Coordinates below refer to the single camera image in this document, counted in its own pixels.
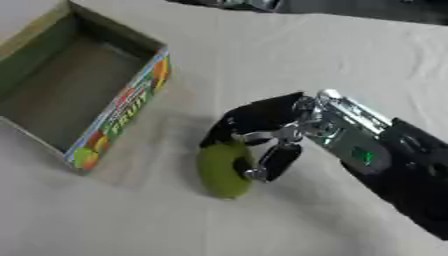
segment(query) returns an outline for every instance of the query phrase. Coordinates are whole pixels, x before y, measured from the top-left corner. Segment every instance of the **robotic hand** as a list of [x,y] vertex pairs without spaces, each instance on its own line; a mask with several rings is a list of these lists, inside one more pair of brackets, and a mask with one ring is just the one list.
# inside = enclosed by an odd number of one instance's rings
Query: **robotic hand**
[[299,158],[304,137],[339,158],[399,212],[448,240],[448,144],[337,91],[324,90],[315,98],[295,93],[231,110],[200,146],[234,141],[253,146],[276,139],[255,166],[247,157],[236,156],[231,163],[241,179],[272,182]]

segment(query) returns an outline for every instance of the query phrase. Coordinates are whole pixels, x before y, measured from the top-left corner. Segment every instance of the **open box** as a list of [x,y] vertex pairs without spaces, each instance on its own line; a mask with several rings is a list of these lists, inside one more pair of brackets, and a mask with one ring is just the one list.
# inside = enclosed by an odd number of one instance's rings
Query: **open box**
[[169,73],[163,43],[66,2],[0,46],[0,122],[85,174]]

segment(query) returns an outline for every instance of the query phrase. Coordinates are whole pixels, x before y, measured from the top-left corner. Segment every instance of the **fruit illustration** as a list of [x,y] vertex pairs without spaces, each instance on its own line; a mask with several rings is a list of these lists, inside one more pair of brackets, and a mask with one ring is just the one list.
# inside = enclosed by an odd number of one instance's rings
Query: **fruit illustration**
[[96,152],[101,153],[101,152],[105,151],[108,147],[109,147],[109,140],[107,139],[106,136],[103,136],[96,142],[93,149]]
[[156,93],[158,90],[162,88],[163,83],[168,77],[169,73],[169,62],[168,58],[164,58],[154,65],[152,70],[153,74],[153,82],[151,84],[151,90]]
[[98,153],[88,148],[78,148],[73,154],[76,168],[91,170],[98,162]]
[[86,143],[86,148],[94,149],[97,141],[104,136],[102,131],[96,131]]
[[85,147],[101,153],[109,147],[109,139],[102,131],[96,131],[87,141]]

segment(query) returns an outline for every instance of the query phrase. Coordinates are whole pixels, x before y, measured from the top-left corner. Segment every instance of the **colorful box label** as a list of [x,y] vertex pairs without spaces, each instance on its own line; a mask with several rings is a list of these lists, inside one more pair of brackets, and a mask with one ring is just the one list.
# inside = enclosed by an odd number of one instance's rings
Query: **colorful box label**
[[89,171],[121,135],[127,124],[163,87],[170,74],[167,49],[159,53],[128,83],[117,97],[65,153],[75,168]]

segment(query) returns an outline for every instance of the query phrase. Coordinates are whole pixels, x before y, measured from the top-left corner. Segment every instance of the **table surface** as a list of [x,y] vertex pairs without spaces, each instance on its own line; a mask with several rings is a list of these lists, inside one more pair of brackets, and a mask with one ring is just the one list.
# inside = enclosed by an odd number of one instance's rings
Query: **table surface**
[[[2,1],[0,41],[56,2]],[[447,254],[309,142],[281,180],[236,201],[205,195],[194,162],[225,110],[322,88],[447,140],[448,28],[162,0],[77,2],[167,42],[173,77],[88,177],[0,126],[0,255]]]

